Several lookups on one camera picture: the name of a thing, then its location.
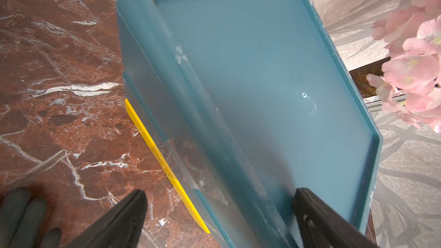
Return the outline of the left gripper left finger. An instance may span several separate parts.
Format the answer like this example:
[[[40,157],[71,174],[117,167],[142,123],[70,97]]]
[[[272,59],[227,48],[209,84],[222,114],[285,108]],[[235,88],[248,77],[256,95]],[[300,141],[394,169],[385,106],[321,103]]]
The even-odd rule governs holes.
[[[66,245],[67,248],[136,248],[139,244],[148,200],[136,189]]]

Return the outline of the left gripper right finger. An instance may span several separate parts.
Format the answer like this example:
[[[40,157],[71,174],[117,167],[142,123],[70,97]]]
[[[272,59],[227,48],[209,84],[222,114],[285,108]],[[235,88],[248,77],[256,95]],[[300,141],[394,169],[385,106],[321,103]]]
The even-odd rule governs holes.
[[[308,188],[298,188],[292,201],[305,248],[376,248]]]

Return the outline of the teal yellow drawer box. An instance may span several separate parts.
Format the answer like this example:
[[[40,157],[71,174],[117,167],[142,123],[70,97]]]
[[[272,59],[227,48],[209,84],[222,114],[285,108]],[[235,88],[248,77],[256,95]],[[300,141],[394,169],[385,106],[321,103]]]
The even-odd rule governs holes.
[[[307,188],[366,230],[381,134],[310,0],[117,0],[126,110],[223,248],[300,248]]]

